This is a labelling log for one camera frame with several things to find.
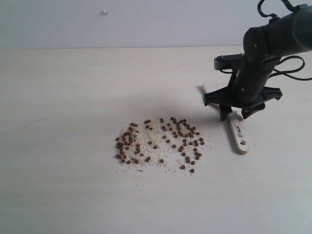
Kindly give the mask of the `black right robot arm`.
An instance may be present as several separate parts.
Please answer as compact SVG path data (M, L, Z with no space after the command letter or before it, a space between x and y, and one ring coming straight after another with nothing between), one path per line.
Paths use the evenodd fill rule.
M242 54L218 56L214 59L214 69L229 74L226 87L203 97L204 105L217 104L220 119L224 121L232 113L232 108L240 108L244 119L264 110L269 100L279 100L279 88L267 87L267 80L274 76L290 77L299 70L279 71L275 67L289 59L301 59L300 53L312 49L312 7L307 4L292 6L283 1L291 12L284 17L264 14L257 5L258 13L270 18L269 23L250 28L243 38Z

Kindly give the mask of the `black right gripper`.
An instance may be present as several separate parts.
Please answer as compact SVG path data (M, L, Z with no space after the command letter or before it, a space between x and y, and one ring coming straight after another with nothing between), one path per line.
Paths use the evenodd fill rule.
M264 110L265 106L258 105L271 99L279 100L282 97L279 88L265 86L280 60L280 57L272 57L262 63L250 63L244 55L240 66L232 70L228 85L205 94L204 105L219 104L221 121L225 121L233 112L231 107L241 108L243 119Z

